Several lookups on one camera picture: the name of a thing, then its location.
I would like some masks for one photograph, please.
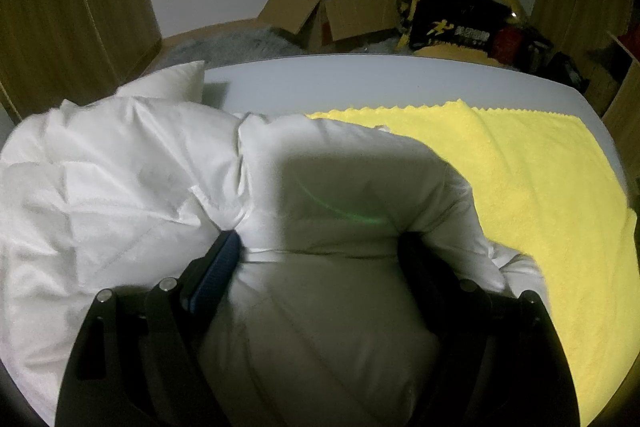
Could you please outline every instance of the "blue gripper pad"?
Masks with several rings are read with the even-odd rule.
[[[222,232],[206,256],[192,261],[180,277],[180,304],[195,324],[206,328],[238,265],[242,244],[235,230]]]

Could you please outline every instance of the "white cushion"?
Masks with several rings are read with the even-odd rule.
[[[115,96],[144,96],[174,102],[202,103],[203,86],[204,60],[196,60],[132,80],[120,86]]]

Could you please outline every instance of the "white fabric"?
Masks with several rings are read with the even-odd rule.
[[[115,96],[145,96],[174,102],[202,102],[204,60],[178,64],[120,86]]]
[[[0,155],[0,357],[50,425],[94,294],[178,275],[220,229],[246,251],[200,363],[233,425],[407,421],[438,345],[396,263],[404,230],[485,289],[544,291],[414,140],[189,102],[65,103]]]

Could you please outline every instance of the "yellow towel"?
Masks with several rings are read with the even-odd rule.
[[[574,116],[528,110],[364,108],[316,113],[410,136],[474,189],[489,239],[533,256],[574,377],[585,426],[640,351],[636,215],[596,140]]]

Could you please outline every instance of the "gray carpet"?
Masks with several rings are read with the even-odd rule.
[[[396,53],[397,43],[398,37],[392,37],[357,48],[351,53],[393,54]],[[302,48],[270,28],[235,30],[216,33],[203,39],[184,41],[170,49],[154,66],[154,70],[194,60],[206,61],[205,67],[209,70],[241,62],[306,54]]]

